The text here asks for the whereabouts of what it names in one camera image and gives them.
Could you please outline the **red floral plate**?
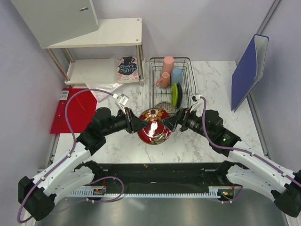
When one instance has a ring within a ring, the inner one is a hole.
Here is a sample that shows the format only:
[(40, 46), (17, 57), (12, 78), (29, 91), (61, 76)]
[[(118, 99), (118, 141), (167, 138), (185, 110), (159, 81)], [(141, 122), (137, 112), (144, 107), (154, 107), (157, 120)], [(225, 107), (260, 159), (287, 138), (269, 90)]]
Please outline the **red floral plate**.
[(164, 143), (171, 135), (171, 130), (164, 126), (160, 121), (168, 118), (169, 114), (160, 108), (150, 108), (142, 112), (140, 119), (149, 125), (138, 131), (138, 137), (149, 145), (159, 145)]

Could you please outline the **black plate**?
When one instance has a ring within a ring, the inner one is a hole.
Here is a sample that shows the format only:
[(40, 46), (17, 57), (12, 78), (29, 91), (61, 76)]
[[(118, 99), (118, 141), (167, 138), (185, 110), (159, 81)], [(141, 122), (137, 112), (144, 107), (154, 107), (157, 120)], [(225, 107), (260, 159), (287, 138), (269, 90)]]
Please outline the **black plate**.
[(179, 82), (177, 83), (177, 90), (178, 90), (178, 99), (177, 99), (176, 107), (180, 108), (182, 105), (183, 91), (182, 91), (182, 86)]

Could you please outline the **black wire dish rack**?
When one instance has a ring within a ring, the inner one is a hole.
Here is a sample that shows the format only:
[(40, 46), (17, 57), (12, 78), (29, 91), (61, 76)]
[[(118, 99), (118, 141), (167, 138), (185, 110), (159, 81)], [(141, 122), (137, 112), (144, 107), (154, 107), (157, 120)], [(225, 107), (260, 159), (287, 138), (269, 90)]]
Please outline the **black wire dish rack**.
[(188, 57), (152, 57), (149, 62), (149, 107), (177, 110), (191, 106), (197, 85)]

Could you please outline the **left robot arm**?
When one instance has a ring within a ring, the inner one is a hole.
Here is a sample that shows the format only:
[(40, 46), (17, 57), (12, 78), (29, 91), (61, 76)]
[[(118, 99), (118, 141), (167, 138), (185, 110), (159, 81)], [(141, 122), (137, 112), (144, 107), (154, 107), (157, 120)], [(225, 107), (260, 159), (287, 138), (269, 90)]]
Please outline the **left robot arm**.
[(136, 133), (148, 125), (127, 107), (119, 110), (116, 116), (111, 114), (109, 108), (97, 109), (86, 129), (73, 138), (70, 150), (34, 177), (25, 176), (19, 180), (17, 200), (21, 206), (17, 215), (18, 223), (25, 223), (32, 218), (40, 221), (67, 194), (90, 183), (99, 185), (103, 181), (103, 173), (90, 169), (83, 161), (104, 146), (107, 135), (121, 130)]

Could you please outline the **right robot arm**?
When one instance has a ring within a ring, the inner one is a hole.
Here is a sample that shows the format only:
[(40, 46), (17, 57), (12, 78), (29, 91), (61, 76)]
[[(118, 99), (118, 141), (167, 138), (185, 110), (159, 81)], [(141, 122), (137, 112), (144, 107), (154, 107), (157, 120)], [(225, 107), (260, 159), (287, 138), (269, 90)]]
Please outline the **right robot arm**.
[(260, 193), (286, 215), (293, 218), (301, 212), (301, 173), (287, 169), (253, 151), (239, 136), (223, 126), (218, 111), (206, 110), (198, 117), (195, 111), (181, 108), (171, 117), (160, 120), (170, 130), (180, 125), (207, 138), (211, 148), (232, 162), (224, 161), (215, 174), (216, 182), (229, 182)]

